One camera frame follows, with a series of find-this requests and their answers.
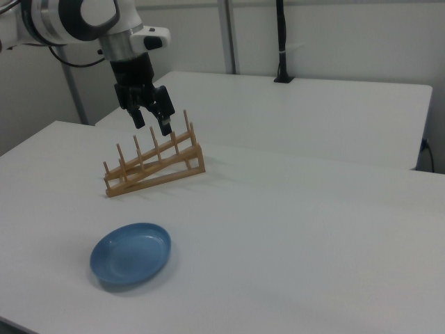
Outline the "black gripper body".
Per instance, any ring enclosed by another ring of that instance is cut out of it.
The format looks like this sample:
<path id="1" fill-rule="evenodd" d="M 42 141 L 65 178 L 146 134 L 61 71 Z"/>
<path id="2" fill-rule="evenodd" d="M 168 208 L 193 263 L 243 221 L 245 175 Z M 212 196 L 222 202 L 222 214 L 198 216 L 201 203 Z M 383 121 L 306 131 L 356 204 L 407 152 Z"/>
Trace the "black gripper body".
<path id="1" fill-rule="evenodd" d="M 117 81 L 115 91 L 123 109 L 147 107 L 154 102 L 154 71 L 149 54 L 111 62 L 111 67 Z"/>

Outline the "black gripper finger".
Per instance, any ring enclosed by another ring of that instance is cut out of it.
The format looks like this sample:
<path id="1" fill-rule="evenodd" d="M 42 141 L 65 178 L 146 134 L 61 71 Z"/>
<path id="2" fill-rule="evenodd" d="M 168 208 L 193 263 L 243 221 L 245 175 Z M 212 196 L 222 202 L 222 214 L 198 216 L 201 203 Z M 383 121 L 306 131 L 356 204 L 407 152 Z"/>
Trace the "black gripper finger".
<path id="1" fill-rule="evenodd" d="M 145 121 L 138 104 L 128 104 L 126 110 L 131 116 L 136 129 L 140 129 L 145 126 Z"/>
<path id="2" fill-rule="evenodd" d="M 172 132 L 170 117 L 175 113 L 175 108 L 165 86 L 154 88 L 148 110 L 157 119 L 161 134 L 163 136 L 169 135 Z"/>

